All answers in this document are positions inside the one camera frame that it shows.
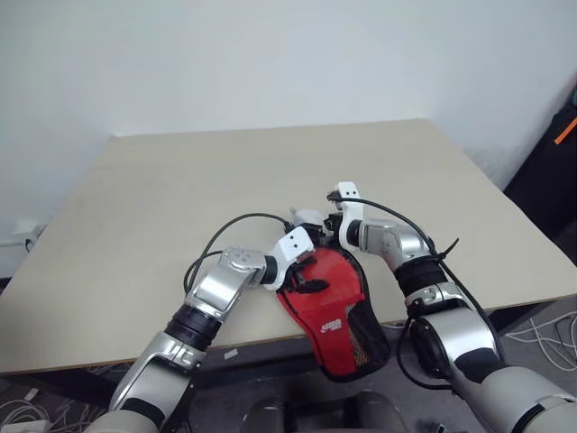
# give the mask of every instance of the silver robot arm segment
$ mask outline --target silver robot arm segment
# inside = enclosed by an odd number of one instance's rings
[[[214,268],[187,294],[164,331],[159,332],[119,382],[109,410],[87,433],[156,433],[194,385],[207,348],[245,289],[280,287],[288,267],[314,246],[302,227],[283,236],[265,255],[227,248]]]
[[[339,243],[376,254],[405,295],[410,339],[423,370],[447,380],[477,419],[493,433],[573,432],[574,396],[524,367],[499,358],[494,336],[472,301],[448,281],[423,237],[411,226],[363,217],[352,182],[340,182],[329,199],[341,211]]]

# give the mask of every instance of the white cable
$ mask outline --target white cable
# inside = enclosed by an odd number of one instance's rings
[[[126,373],[130,370],[132,365],[130,363],[123,363],[119,365],[114,365],[109,371],[110,373]]]
[[[5,246],[19,246],[22,244],[23,244],[22,241],[19,241],[17,239],[9,239],[5,241],[0,241],[0,248],[3,248]]]
[[[571,324],[569,325],[570,335],[571,335],[571,342],[573,344],[573,353],[575,354],[575,359],[577,359],[577,345],[575,344],[575,334],[573,333],[575,329],[575,324],[577,323],[577,316],[573,318]]]
[[[18,418],[14,418],[11,423],[16,424],[18,422],[25,422],[25,421],[36,421],[37,419],[32,415],[21,415]]]
[[[106,366],[88,367],[87,370],[89,373],[100,375],[104,373],[106,370],[108,370],[108,367]]]
[[[545,357],[549,360],[549,362],[551,364],[553,364],[559,370],[562,370],[564,372],[574,372],[575,370],[577,370],[577,365],[573,365],[573,363],[571,363],[567,358],[565,358],[551,343],[548,343],[545,341],[553,350],[555,350],[555,352],[558,355],[560,355],[571,366],[571,368],[563,367],[562,365],[559,365],[556,361],[554,361],[553,358],[545,350],[545,346],[543,345],[543,339],[542,339],[541,335],[539,334],[539,330],[535,326],[535,323],[533,322],[532,318],[529,319],[529,323],[531,324],[531,327],[533,328],[533,331],[535,332],[535,336],[537,338],[537,343],[539,344],[539,347],[541,348],[541,352],[543,352],[543,355],[545,355]]]
[[[8,413],[5,416],[5,418],[0,423],[0,429],[2,427],[4,427],[5,425],[15,423],[17,420],[23,420],[23,419],[31,419],[31,420],[46,419],[46,420],[50,420],[48,412],[42,406],[34,405],[27,400],[8,401],[8,402],[0,405],[0,409],[3,409],[3,408],[5,408],[11,404],[16,404],[16,403],[20,404],[20,406],[17,407],[16,409],[12,410],[10,413]]]
[[[536,343],[537,339],[536,338],[519,338],[518,336],[506,336],[507,338],[510,338],[511,340],[515,340],[518,341],[519,343]],[[564,345],[565,347],[569,347],[571,349],[574,349],[577,347],[577,345],[570,345],[569,343],[565,343],[564,341],[559,341],[559,340],[555,340],[554,338],[549,338],[548,336],[542,336],[541,337],[542,341],[548,341],[550,343],[556,343],[558,345]]]
[[[562,316],[559,316],[558,318],[554,318],[552,320],[549,320],[548,322],[542,323],[541,325],[536,326],[537,329],[540,329],[542,327],[546,327],[547,325],[551,325],[552,323],[558,322],[559,320],[561,320],[562,318],[566,318],[568,316],[572,316],[573,314],[577,314],[577,310],[576,311],[569,311],[568,313],[563,314]],[[506,336],[518,336],[520,334],[525,334],[526,332],[531,332],[533,330],[532,327],[528,328],[528,329],[523,329],[522,331],[517,331],[517,332],[509,332],[508,334],[506,334]]]
[[[84,404],[78,421],[72,424],[67,424],[66,415],[70,410],[70,406],[74,403],[74,401],[66,399],[59,405],[57,410],[62,410],[62,413],[59,415],[56,421],[52,423],[50,427],[50,433],[82,433],[82,431],[84,431],[84,429],[89,426],[94,421],[94,419],[100,417],[106,412],[106,409],[99,407],[93,408],[89,404]]]
[[[403,327],[405,327],[405,325],[387,325],[385,323],[382,325],[382,327],[385,327],[387,329],[402,329]]]

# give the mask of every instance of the power strip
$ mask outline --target power strip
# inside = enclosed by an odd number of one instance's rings
[[[50,421],[28,421],[8,424],[0,429],[0,433],[48,433]]]
[[[38,242],[38,238],[46,228],[45,224],[39,224],[34,221],[20,221],[16,225],[12,237],[6,240],[0,240],[0,246],[23,246],[26,251],[30,252],[32,247]]]

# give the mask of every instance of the red bag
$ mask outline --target red bag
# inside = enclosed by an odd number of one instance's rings
[[[332,381],[358,379],[389,360],[389,342],[372,311],[364,272],[345,250],[317,247],[296,265],[277,296],[307,333]]]

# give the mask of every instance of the beige tabletop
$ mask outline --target beige tabletop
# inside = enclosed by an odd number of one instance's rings
[[[244,212],[333,210],[339,180],[413,218],[491,309],[574,294],[577,273],[471,161],[423,120],[114,138],[0,297],[0,372],[136,357],[183,299],[182,276]],[[383,217],[367,209],[365,215]],[[282,226],[247,220],[215,247],[269,250]],[[394,277],[360,254],[382,321],[405,316]],[[215,345],[302,331],[274,293],[244,293]]]

